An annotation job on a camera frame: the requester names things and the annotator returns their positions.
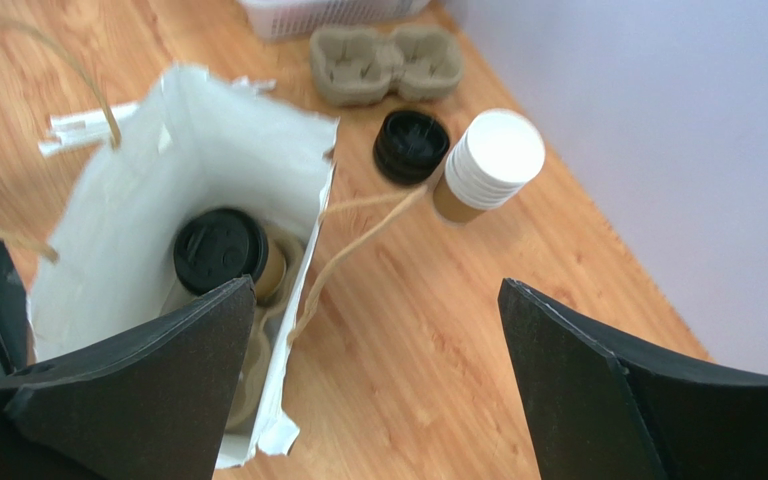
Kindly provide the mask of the single cardboard cup carrier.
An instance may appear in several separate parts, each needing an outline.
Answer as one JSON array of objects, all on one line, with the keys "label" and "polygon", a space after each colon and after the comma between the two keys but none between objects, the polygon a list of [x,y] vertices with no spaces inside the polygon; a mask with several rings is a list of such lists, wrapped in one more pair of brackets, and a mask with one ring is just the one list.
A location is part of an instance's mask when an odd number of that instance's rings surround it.
[{"label": "single cardboard cup carrier", "polygon": [[225,425],[225,431],[231,433],[240,432],[242,425],[257,411],[273,351],[265,327],[286,310],[305,252],[303,243],[291,232],[274,224],[268,224],[265,231],[276,241],[277,250],[284,255],[287,266],[276,291],[259,301],[255,308],[239,383]]}]

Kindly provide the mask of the black plastic cup lid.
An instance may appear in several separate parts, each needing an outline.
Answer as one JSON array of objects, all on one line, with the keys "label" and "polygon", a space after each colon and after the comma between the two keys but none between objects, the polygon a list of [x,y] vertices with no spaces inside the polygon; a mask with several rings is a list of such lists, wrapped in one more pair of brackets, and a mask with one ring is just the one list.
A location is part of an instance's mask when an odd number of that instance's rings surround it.
[{"label": "black plastic cup lid", "polygon": [[190,220],[172,249],[177,278],[194,295],[244,275],[260,279],[269,253],[264,227],[246,212],[231,208],[214,209]]}]

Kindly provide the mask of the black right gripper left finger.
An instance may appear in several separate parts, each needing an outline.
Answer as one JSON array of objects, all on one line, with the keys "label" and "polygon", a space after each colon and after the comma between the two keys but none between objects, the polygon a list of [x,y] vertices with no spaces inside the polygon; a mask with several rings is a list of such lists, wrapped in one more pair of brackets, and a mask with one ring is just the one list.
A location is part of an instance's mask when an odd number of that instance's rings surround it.
[{"label": "black right gripper left finger", "polygon": [[250,279],[0,377],[0,479],[208,479],[253,322]]}]

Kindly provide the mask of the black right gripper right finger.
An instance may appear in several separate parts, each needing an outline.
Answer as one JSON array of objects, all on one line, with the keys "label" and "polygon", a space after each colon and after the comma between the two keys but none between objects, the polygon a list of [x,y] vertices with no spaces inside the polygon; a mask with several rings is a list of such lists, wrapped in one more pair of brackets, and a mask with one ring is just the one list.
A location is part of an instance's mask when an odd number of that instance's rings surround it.
[{"label": "black right gripper right finger", "polygon": [[768,479],[768,375],[699,360],[502,282],[498,307],[545,479]]}]

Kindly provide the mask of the brown paper bag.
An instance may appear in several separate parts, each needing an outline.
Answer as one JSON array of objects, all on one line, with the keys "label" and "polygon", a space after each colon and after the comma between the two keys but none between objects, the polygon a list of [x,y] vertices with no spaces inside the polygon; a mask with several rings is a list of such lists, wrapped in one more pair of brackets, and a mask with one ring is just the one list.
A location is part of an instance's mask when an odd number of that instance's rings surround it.
[{"label": "brown paper bag", "polygon": [[284,455],[299,430],[282,408],[297,333],[315,294],[304,287],[329,211],[338,122],[265,94],[235,90],[199,65],[166,70],[128,117],[105,110],[110,135],[77,180],[51,236],[0,229],[26,291],[28,365],[69,354],[203,295],[177,278],[172,249],[190,220],[241,210],[304,245],[290,301],[265,331],[273,347],[254,416],[226,432],[213,473],[257,453]]}]

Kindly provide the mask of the brown paper coffee cup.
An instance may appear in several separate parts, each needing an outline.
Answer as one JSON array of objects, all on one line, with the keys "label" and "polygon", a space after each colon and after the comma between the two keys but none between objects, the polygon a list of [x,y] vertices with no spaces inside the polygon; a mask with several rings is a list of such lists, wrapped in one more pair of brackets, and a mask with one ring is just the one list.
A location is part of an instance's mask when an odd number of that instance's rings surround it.
[{"label": "brown paper coffee cup", "polygon": [[287,270],[287,261],[283,250],[271,237],[267,238],[267,250],[265,266],[255,282],[255,294],[258,303],[266,302],[277,291]]}]

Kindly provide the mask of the cardboard cup carrier tray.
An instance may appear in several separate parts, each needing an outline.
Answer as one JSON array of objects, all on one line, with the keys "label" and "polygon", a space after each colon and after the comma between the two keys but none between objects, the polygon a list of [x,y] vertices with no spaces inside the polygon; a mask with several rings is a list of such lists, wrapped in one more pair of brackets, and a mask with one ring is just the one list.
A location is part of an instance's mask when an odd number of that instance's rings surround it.
[{"label": "cardboard cup carrier tray", "polygon": [[310,37],[309,61],[320,96],[340,107],[379,103],[390,94],[414,102],[441,99],[465,72],[456,38],[430,25],[405,25],[388,34],[320,27]]}]

